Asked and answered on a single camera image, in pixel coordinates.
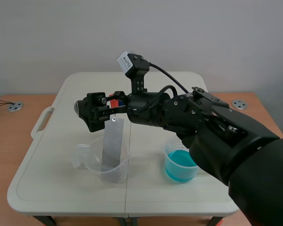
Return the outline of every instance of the wooden tabletop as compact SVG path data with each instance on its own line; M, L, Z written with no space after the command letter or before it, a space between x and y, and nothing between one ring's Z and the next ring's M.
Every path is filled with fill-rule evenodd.
M260 103L254 93L216 93L215 96L231 105L233 99L242 99L249 106L242 112L258 120L268 129L283 137L271 116ZM51 106L56 95L12 95L3 96L1 100L22 101L24 107L18 112L8 112L7 105L0 107L0 226L41 226L42 224L31 217L25 217L12 210L7 203L7 190L21 161L23 160L32 138L30 132L37 122L41 112ZM58 226L118 226L114 218L78 218L57 217ZM151 217L139 219L140 226L204 226L209 221L208 217ZM222 226L249 226L247 219L238 212L224 219Z

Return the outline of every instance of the plastic beaker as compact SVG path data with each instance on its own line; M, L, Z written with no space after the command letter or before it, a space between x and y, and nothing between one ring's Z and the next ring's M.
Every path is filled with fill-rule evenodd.
M78 145L71 162L75 168L83 163L90 172L98 175L102 180L119 184L127 178L130 153L122 144L119 165L115 167L102 163L103 139L104 137L97 138L90 145Z
M187 182L192 180L199 167L190 157L189 150L181 140L174 139L163 145L165 152L166 173L175 181Z

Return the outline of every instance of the blue liquid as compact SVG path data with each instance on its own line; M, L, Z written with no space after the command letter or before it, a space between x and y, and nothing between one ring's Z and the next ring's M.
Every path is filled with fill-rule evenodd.
M184 150L175 150L171 152L168 156L173 162L177 163L178 165L185 167L197 166L197 164L190 157L189 152L186 152ZM172 163L170 163L169 165L169 170L171 172L168 171L166 167L166 173L169 175L169 177L178 182L187 182L193 179L195 176L195 171L197 171L197 169L181 168Z
M196 163L194 163L193 159L190 157L190 153L186 152L184 150L176 150L171 152L169 155L169 158L181 166L197 166Z

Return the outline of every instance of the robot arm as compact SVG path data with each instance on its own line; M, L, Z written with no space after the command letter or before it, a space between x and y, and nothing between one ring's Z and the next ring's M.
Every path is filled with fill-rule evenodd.
M229 186L229 195L252 225L283 225L283 139L258 121L229 108L219 98L193 87L189 93L179 82L142 56L124 52L118 59L131 80L132 93L89 93L75 111L90 132L105 128L111 114L127 113L132 123L175 132L190 149L190 156L207 173ZM144 75L153 66L182 88L173 86L147 92ZM165 91L171 89L171 98ZM111 99L124 106L110 108Z

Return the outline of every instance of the white wall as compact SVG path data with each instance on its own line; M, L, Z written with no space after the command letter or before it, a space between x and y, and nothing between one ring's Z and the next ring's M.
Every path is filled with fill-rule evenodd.
M283 0L0 0L0 94L120 71L124 49L210 91L256 91L283 130Z

